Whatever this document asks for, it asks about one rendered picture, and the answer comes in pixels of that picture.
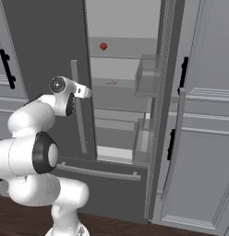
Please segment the clear large fridge door bin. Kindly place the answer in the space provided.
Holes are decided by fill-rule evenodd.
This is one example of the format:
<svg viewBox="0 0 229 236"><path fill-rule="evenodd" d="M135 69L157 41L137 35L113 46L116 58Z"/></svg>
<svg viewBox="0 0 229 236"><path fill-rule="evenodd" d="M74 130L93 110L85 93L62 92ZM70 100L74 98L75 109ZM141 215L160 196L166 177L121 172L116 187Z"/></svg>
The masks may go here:
<svg viewBox="0 0 229 236"><path fill-rule="evenodd" d="M160 82L160 56L143 54L135 75L135 94L140 98L155 98Z"/></svg>

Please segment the clear small fridge door bin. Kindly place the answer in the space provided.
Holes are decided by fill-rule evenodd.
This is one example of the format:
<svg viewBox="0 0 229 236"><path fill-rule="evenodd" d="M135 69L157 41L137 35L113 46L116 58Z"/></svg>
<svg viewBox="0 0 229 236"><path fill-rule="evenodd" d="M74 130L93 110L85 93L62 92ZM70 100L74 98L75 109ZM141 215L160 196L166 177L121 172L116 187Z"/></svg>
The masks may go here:
<svg viewBox="0 0 229 236"><path fill-rule="evenodd" d="M153 138L152 119L139 119L132 149L132 162L137 165L148 165L151 162L151 143Z"/></svg>

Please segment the grey fridge body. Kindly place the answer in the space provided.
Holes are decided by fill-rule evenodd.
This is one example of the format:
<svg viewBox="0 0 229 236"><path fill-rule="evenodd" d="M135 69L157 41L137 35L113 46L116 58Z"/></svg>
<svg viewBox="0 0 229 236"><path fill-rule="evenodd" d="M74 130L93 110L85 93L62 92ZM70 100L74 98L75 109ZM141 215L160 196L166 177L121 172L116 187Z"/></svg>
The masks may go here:
<svg viewBox="0 0 229 236"><path fill-rule="evenodd" d="M135 75L143 54L159 55L161 1L86 0L99 160L135 164L137 122L151 119L154 99L136 96Z"/></svg>

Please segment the dark grey open fridge door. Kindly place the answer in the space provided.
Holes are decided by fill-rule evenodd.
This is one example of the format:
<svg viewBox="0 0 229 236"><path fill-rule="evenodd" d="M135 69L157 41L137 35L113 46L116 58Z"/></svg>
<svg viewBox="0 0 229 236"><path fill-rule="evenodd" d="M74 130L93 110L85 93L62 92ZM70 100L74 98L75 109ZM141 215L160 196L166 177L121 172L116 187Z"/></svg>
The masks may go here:
<svg viewBox="0 0 229 236"><path fill-rule="evenodd" d="M146 220L152 218L155 206L185 2L186 0L164 0L163 22L159 27L162 31L158 40L160 77L157 98L153 100L154 111L151 113L154 124L144 208Z"/></svg>

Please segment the dark grey fridge drawer front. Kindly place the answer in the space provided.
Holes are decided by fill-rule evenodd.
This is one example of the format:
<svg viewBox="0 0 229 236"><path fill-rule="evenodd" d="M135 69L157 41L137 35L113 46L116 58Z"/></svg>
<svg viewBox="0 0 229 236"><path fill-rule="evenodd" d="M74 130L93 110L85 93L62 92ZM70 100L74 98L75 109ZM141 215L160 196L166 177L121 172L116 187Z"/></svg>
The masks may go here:
<svg viewBox="0 0 229 236"><path fill-rule="evenodd" d="M141 176L140 181L110 179L87 174L63 171L55 168L53 175L79 180L89 186L90 197L79 211L95 216L122 219L137 223L146 223L144 218L146 182L148 168L124 163L98 160L59 158L58 164L95 171L107 171L123 174L133 172Z"/></svg>

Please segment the grey cupboard door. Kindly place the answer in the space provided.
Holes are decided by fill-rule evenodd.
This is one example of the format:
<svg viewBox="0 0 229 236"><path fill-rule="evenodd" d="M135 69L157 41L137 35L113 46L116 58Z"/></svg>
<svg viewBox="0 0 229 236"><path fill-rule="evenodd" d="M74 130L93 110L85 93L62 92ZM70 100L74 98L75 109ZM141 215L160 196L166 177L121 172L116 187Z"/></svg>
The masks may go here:
<svg viewBox="0 0 229 236"><path fill-rule="evenodd" d="M189 97L229 100L229 0L200 0L186 90Z"/></svg>
<svg viewBox="0 0 229 236"><path fill-rule="evenodd" d="M152 222L225 235L229 227L229 132L181 130Z"/></svg>
<svg viewBox="0 0 229 236"><path fill-rule="evenodd" d="M23 102L12 100L0 100L0 139L10 138L7 128L7 120L10 115L24 105Z"/></svg>
<svg viewBox="0 0 229 236"><path fill-rule="evenodd" d="M0 56L0 97L26 99L27 93L20 73L18 59L11 39L9 27L6 22L6 14L3 9L3 1L0 0L0 49L4 49L10 56L8 62L11 74L16 78L15 89L11 89L6 77L6 72Z"/></svg>

